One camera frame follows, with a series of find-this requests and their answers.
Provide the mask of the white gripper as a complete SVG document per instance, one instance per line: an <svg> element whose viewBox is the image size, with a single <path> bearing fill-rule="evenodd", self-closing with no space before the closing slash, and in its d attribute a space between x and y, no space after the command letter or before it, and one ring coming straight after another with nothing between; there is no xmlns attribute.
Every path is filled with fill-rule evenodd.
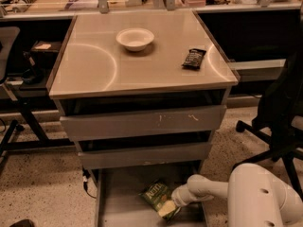
<svg viewBox="0 0 303 227"><path fill-rule="evenodd" d="M198 202L202 197L202 190L197 185L183 184L173 190L171 194L172 200L165 201L159 208L158 214L164 218L173 215L178 207L184 207L192 202Z"/></svg>

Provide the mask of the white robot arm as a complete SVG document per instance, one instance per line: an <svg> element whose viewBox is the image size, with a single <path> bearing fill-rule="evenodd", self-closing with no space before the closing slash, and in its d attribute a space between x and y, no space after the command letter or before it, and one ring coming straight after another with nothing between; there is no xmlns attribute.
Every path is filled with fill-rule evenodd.
<svg viewBox="0 0 303 227"><path fill-rule="evenodd" d="M241 164L227 182L194 174L173 190L159 215L175 215L192 202L227 200L228 227L285 227L302 219L303 201L296 191L267 169Z"/></svg>

